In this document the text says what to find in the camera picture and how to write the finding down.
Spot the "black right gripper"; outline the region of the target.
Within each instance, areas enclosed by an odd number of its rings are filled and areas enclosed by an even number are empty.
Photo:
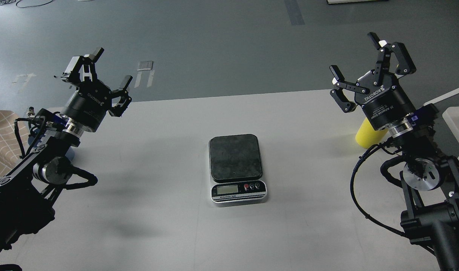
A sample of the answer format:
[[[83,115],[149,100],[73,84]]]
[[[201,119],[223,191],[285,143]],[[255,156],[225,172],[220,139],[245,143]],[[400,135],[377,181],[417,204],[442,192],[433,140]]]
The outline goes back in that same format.
[[[416,72],[405,44],[387,43],[374,32],[367,34],[378,51],[374,70],[367,72],[357,83],[347,82],[337,65],[330,65],[333,88],[330,95],[343,113],[353,112],[357,105],[362,110],[374,130],[382,130],[392,122],[402,120],[416,108],[400,86],[399,77]],[[396,57],[397,66],[390,72],[391,57]],[[344,91],[355,93],[355,101],[350,101]]]

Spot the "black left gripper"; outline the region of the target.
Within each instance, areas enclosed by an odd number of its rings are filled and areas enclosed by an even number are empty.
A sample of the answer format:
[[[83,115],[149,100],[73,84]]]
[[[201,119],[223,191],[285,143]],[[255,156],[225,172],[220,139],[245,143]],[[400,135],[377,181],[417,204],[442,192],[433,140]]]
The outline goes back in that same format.
[[[60,114],[79,123],[87,132],[97,131],[107,111],[112,117],[121,117],[132,102],[128,88],[133,76],[125,76],[114,91],[98,79],[95,63],[103,52],[104,48],[97,47],[92,54],[73,56],[61,76],[62,81],[76,87],[76,91]],[[109,98],[111,101],[119,98],[119,101],[110,107]]]

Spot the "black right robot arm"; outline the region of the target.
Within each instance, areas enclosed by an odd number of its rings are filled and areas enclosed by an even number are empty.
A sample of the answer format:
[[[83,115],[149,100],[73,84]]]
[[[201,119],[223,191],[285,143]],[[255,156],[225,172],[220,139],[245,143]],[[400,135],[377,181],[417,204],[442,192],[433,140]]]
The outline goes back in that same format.
[[[438,109],[428,104],[416,109],[400,86],[401,77],[413,74],[415,64],[405,45],[387,43],[368,33],[378,51],[375,67],[355,83],[348,82],[336,65],[332,98],[344,113],[360,106],[373,131],[387,130],[389,139],[372,143],[360,156],[350,179],[350,194],[357,209],[376,225],[407,238],[436,257],[441,271],[459,271],[459,160],[444,154],[434,142]],[[403,191],[406,210],[397,230],[368,214],[357,202],[354,183],[360,166],[378,150],[395,147],[381,175]]]

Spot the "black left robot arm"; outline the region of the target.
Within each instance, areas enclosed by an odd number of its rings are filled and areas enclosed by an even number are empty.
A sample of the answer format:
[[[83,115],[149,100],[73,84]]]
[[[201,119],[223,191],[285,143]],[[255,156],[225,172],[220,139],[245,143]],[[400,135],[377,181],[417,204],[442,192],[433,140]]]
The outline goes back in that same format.
[[[95,132],[109,114],[120,117],[132,102],[128,94],[131,76],[119,88],[110,89],[95,71],[104,49],[74,56],[61,79],[75,87],[64,109],[52,113],[41,109],[15,120],[14,131],[21,147],[21,160],[0,177],[0,253],[10,250],[21,235],[36,234],[55,218],[53,205],[63,190],[94,186],[94,174],[74,166],[66,153],[80,144],[84,132]],[[18,122],[28,122],[35,137],[27,149]]]

